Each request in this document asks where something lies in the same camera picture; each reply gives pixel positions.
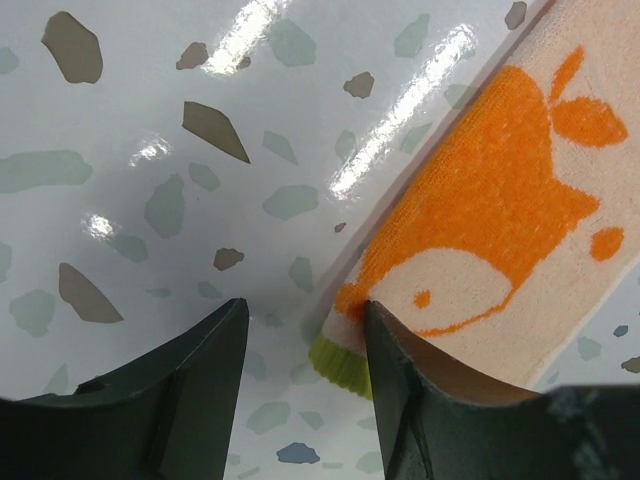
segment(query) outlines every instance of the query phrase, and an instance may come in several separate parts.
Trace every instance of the washcloth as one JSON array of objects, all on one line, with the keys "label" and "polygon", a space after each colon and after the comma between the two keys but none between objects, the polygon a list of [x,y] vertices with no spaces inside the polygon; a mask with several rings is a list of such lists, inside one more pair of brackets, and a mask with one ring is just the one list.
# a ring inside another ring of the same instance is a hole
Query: washcloth
[{"label": "washcloth", "polygon": [[367,299],[530,387],[640,252],[640,3],[558,0],[425,164],[310,357],[371,396]]}]

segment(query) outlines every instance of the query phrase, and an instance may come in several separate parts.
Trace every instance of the glossy surface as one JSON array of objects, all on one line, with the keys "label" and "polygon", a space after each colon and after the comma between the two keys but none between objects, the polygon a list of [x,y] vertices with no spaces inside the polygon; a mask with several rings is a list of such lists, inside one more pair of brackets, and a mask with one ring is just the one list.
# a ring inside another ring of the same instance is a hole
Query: glossy surface
[{"label": "glossy surface", "polygon": [[512,4],[0,0],[0,394],[71,391],[243,296],[225,478],[381,478],[372,405],[308,342]]}]

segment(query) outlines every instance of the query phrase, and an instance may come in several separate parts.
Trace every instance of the orange and white towel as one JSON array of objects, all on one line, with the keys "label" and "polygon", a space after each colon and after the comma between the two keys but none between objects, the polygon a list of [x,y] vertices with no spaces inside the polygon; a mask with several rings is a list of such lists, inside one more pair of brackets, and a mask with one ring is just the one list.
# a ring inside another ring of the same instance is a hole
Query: orange and white towel
[{"label": "orange and white towel", "polygon": [[439,149],[311,349],[370,396],[363,305],[530,386],[640,253],[640,3],[558,0]]}]

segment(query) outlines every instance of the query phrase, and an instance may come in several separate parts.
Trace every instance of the orange leaf-shaped pattern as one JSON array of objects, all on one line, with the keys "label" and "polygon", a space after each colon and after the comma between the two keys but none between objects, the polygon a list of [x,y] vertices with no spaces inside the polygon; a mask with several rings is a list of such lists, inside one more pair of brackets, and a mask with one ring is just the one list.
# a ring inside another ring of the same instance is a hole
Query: orange leaf-shaped pattern
[{"label": "orange leaf-shaped pattern", "polygon": [[578,47],[562,62],[562,65],[556,70],[556,74],[553,77],[553,84],[551,86],[551,95],[549,95],[549,102],[554,103],[560,98],[562,92],[567,87],[567,84],[571,81],[576,72],[580,69],[582,61],[584,60],[584,48]]},{"label": "orange leaf-shaped pattern", "polygon": [[608,103],[588,97],[560,102],[551,109],[558,135],[586,147],[605,147],[624,141],[627,128]]}]

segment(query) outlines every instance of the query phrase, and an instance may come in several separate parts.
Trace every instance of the folded cloth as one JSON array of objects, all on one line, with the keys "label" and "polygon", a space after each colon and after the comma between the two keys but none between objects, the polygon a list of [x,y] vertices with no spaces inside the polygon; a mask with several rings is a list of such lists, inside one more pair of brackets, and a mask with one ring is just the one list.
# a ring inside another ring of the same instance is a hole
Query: folded cloth
[{"label": "folded cloth", "polygon": [[640,252],[640,3],[558,0],[430,156],[310,357],[370,397],[367,299],[531,386]]}]

